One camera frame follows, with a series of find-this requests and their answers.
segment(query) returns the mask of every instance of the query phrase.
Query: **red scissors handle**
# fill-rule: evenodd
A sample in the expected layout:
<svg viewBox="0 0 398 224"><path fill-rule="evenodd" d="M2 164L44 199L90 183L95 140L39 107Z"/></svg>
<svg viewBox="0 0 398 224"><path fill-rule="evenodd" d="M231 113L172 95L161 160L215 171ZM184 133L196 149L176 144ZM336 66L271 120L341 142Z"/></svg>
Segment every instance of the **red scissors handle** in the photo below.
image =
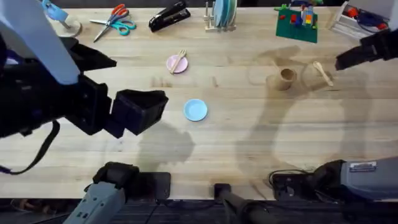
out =
<svg viewBox="0 0 398 224"><path fill-rule="evenodd" d="M111 17L108 19L108 21L110 24L112 24L122 18L127 17L129 14L130 14L130 11L128 9L126 9L124 4L120 4L113 9L113 11L111 13Z"/></svg>
<svg viewBox="0 0 398 224"><path fill-rule="evenodd" d="M124 9L124 8L125 8L124 4L120 4L120 5L116 6L116 7L113 9L111 15L115 15L115 13L119 11L119 9Z"/></svg>

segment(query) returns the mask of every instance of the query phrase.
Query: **plate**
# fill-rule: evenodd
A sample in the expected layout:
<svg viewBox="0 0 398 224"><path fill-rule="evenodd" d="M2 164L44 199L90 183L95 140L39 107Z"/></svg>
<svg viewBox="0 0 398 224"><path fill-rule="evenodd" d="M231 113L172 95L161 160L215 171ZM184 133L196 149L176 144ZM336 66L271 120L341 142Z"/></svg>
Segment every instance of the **plate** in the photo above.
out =
<svg viewBox="0 0 398 224"><path fill-rule="evenodd" d="M169 71L172 70L175 61L178 59L178 55L170 56L166 61L166 67ZM188 67L188 60L186 57L181 58L180 63L178 63L177 68L175 68L174 73L182 73Z"/></svg>
<svg viewBox="0 0 398 224"><path fill-rule="evenodd" d="M214 21L215 26L220 26L221 18L223 17L223 8L224 8L224 0L216 0L216 4L214 6Z"/></svg>
<svg viewBox="0 0 398 224"><path fill-rule="evenodd" d="M231 0L231 5L230 5L233 9L231 11L231 14L229 15L229 19L228 19L228 25L232 25L234 20L235 20L235 16L236 16L236 8L238 6L238 0Z"/></svg>
<svg viewBox="0 0 398 224"><path fill-rule="evenodd" d="M228 23L228 13L230 12L231 0L224 0L223 15L221 17L221 26L226 26Z"/></svg>
<svg viewBox="0 0 398 224"><path fill-rule="evenodd" d="M200 121L207 115L207 105L203 100L191 99L184 105L184 115L190 121Z"/></svg>

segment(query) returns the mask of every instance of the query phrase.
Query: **scissors blade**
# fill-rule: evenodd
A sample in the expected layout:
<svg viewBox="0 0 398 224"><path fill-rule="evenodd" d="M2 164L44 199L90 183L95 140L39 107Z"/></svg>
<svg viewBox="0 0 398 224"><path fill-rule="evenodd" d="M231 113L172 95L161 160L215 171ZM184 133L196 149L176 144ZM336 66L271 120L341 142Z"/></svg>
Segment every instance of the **scissors blade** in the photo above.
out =
<svg viewBox="0 0 398 224"><path fill-rule="evenodd" d="M104 28L98 33L98 35L94 38L94 43L109 29L109 24L106 24Z"/></svg>
<svg viewBox="0 0 398 224"><path fill-rule="evenodd" d="M107 21L96 20L96 19L90 19L90 22L97 24L104 24L104 25L107 23Z"/></svg>

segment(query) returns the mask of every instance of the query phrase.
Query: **scissors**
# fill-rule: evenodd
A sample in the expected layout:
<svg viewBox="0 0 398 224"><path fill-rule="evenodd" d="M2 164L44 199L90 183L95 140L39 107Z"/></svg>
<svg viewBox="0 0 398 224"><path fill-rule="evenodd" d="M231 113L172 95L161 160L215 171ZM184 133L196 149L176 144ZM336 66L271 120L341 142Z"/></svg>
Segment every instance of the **scissors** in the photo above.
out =
<svg viewBox="0 0 398 224"><path fill-rule="evenodd" d="M90 19L90 22L98 23L98 24L106 24L107 21ZM136 24L133 21L129 20L119 20L111 24L111 27L117 29L120 35L128 35L130 30L136 28Z"/></svg>
<svg viewBox="0 0 398 224"><path fill-rule="evenodd" d="M119 33L121 33L121 31L120 31L120 29L119 29L119 28L121 28L122 30L124 30L123 33L126 33L126 31L127 31L127 34L128 34L128 32L129 32L129 30L130 30L130 28L128 27L129 25L126 25L126 24L123 23L123 22L121 22L120 24L117 23L117 24L115 24L115 26L111 26L111 25L113 25L113 24L114 24L115 22L117 22L118 20L127 17L129 14L130 14L130 11L129 11L128 9L126 9L126 7L124 6L124 4L120 4L120 5L116 6L116 7L112 10L111 16L109 17L109 19L108 19L107 21L101 21L101 22L100 22L101 24L103 24L102 22L105 22L105 23L104 23L105 26L104 26L104 27L102 28L102 30L98 33L98 35L94 38L94 42L96 42L96 41L97 41L97 40L98 40L110 27L116 28L116 29L119 31Z"/></svg>

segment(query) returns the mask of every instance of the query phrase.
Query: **blue tape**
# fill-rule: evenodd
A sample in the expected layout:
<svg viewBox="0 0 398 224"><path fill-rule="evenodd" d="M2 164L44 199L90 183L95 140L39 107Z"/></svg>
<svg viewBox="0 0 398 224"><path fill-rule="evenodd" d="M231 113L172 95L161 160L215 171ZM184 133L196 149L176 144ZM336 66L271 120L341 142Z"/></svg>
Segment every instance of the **blue tape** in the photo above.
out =
<svg viewBox="0 0 398 224"><path fill-rule="evenodd" d="M59 8L58 6L52 4L49 0L43 0L42 1L42 7L46 13L46 15L49 16L49 18L55 20L55 21L62 21L65 22L65 20L68 17L67 12Z"/></svg>

